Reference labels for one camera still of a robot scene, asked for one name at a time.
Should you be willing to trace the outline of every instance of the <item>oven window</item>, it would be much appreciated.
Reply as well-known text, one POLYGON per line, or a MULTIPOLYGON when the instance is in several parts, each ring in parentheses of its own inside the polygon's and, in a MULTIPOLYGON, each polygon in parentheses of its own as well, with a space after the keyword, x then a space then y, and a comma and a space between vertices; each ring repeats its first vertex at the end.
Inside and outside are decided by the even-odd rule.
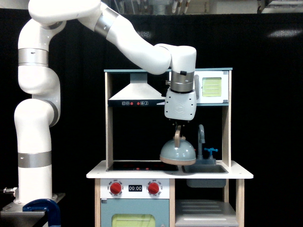
POLYGON ((156 227, 156 220, 150 214, 115 214, 112 227, 156 227))
POLYGON ((222 78, 203 78, 202 79, 202 96, 203 97, 220 97, 222 95, 222 78))

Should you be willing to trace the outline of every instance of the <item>black cooktop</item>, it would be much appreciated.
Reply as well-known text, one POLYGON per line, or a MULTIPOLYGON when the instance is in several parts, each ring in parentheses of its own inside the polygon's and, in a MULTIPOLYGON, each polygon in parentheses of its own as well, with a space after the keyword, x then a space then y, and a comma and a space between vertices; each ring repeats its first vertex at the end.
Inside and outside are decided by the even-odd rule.
POLYGON ((166 164, 164 162, 138 162, 138 161, 122 161, 114 162, 107 171, 177 171, 175 165, 166 164))

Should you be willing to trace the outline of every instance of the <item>wooden frame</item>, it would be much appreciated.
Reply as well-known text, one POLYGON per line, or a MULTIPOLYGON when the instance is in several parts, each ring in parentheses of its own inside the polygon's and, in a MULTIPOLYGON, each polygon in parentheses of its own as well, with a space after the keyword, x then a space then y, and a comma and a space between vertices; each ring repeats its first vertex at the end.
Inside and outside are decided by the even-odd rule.
MULTIPOLYGON (((229 105, 222 107, 222 161, 232 166, 231 159, 231 109, 232 109, 232 71, 229 71, 229 105)), ((106 168, 113 163, 113 108, 108 107, 112 96, 112 78, 105 72, 106 109, 106 168)), ((175 227, 175 179, 169 180, 169 226, 175 227)), ((100 179, 95 179, 95 227, 101 226, 100 179)), ((223 201, 229 202, 229 179, 223 189, 223 201)), ((244 227, 244 179, 236 179, 236 219, 239 227, 244 227)))

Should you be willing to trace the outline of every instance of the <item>blue clamp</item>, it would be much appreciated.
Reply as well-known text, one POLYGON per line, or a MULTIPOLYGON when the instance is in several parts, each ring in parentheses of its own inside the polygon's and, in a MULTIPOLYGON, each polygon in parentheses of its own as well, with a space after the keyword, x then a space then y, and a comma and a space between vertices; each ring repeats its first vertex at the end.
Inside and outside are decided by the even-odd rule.
POLYGON ((47 212, 48 226, 61 227, 60 209, 57 203, 50 199, 38 199, 29 202, 22 208, 23 212, 43 210, 47 212))
POLYGON ((213 151, 218 152, 218 149, 214 148, 204 148, 204 150, 207 150, 209 152, 209 157, 213 155, 213 151))

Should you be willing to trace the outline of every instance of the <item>red knob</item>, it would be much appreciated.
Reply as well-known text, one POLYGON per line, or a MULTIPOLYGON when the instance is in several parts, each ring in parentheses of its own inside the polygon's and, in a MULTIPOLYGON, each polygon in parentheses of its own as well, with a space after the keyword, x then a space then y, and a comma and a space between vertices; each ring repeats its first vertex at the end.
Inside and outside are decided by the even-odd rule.
POLYGON ((157 183, 150 183, 150 185, 148 185, 148 192, 150 194, 157 194, 159 192, 159 186, 157 183))
POLYGON ((119 194, 121 192, 121 184, 119 183, 113 183, 111 186, 110 186, 110 191, 113 193, 113 194, 119 194))

